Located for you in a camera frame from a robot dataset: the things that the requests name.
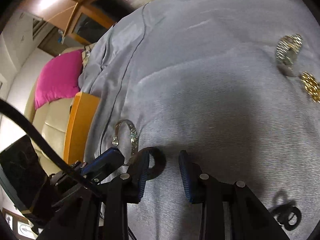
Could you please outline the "wooden glass cabinet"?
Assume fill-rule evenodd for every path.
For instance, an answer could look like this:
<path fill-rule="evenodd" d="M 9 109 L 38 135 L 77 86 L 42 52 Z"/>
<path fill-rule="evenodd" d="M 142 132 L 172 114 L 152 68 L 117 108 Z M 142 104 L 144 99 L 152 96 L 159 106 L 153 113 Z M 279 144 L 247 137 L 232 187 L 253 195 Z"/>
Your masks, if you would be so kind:
<path fill-rule="evenodd" d="M 62 42 L 70 37 L 82 45 L 97 42 L 116 21 L 92 5 L 76 3 L 63 31 Z"/>

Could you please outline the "magenta pillow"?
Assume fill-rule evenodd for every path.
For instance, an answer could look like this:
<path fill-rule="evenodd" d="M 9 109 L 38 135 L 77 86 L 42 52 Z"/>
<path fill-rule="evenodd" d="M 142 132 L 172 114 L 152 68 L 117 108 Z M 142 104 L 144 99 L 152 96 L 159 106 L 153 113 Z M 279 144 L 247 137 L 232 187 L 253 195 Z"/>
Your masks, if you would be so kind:
<path fill-rule="evenodd" d="M 72 98 L 80 91 L 82 50 L 61 54 L 45 64 L 35 87 L 35 108 L 59 99 Z"/>

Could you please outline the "grey bed sheet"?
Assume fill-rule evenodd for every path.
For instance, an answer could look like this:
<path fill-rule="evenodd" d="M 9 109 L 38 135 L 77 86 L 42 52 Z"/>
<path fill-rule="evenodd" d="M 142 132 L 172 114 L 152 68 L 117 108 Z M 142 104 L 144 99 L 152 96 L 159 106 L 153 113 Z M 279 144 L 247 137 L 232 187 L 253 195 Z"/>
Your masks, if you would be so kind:
<path fill-rule="evenodd" d="M 201 209 L 184 194 L 181 150 L 219 181 L 244 181 L 267 209 L 294 201 L 290 239 L 319 222 L 319 104 L 298 76 L 277 68 L 277 42 L 299 34 L 294 64 L 319 78 L 319 24 L 302 0 L 155 0 L 123 18 L 94 46 L 79 77 L 100 98 L 85 149 L 111 146 L 119 120 L 140 148 L 157 147 L 164 171 L 128 208 L 138 239 L 198 239 Z"/>

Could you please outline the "beige leather sofa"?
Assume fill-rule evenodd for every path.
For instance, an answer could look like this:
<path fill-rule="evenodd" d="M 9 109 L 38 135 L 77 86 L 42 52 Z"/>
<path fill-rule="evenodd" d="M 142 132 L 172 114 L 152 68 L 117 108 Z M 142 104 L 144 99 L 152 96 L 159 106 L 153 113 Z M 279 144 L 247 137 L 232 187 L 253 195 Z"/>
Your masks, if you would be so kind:
<path fill-rule="evenodd" d="M 61 54 L 81 49 L 83 71 L 94 46 L 95 43 L 84 47 L 67 48 Z M 63 158 L 67 125 L 75 96 L 46 103 L 36 109 L 34 101 L 36 81 L 29 94 L 24 116 L 33 124 L 51 148 Z"/>

